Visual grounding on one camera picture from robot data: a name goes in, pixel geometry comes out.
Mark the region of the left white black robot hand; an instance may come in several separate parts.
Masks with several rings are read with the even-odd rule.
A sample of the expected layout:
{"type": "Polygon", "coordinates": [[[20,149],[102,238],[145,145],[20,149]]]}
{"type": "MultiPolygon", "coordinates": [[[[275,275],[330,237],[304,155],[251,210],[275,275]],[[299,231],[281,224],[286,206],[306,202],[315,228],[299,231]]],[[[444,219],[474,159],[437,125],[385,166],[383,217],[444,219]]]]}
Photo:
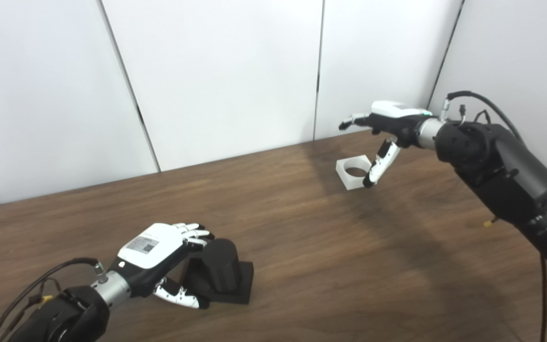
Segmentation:
{"type": "Polygon", "coordinates": [[[109,267],[123,279],[130,298],[154,295],[169,303],[206,310],[210,302],[168,277],[215,236],[198,223],[154,223],[126,243],[109,267]]]}

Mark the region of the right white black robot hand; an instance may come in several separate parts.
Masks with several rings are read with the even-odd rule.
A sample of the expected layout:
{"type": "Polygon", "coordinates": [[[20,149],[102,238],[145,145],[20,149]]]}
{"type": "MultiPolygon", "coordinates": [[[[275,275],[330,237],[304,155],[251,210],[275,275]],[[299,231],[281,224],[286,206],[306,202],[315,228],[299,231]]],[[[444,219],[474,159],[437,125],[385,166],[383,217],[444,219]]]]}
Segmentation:
{"type": "Polygon", "coordinates": [[[378,184],[401,149],[418,145],[419,126],[432,117],[430,111],[421,108],[413,108],[390,100],[376,100],[371,106],[370,113],[352,114],[341,121],[339,125],[341,131],[350,126],[363,126],[371,128],[373,135],[380,133],[391,135],[391,138],[384,140],[380,146],[367,175],[363,178],[365,188],[378,184]]]}

